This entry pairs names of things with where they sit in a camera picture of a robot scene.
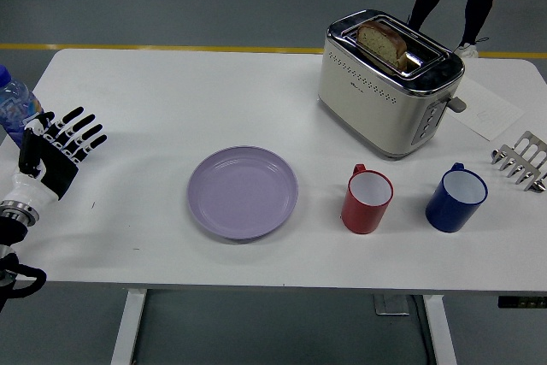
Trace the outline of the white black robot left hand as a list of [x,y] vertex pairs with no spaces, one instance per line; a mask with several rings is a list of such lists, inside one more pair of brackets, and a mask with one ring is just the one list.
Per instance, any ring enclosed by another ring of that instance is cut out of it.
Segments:
[[103,125],[81,106],[60,118],[52,112],[38,115],[24,128],[14,189],[7,200],[33,211],[61,200],[79,165],[106,140]]

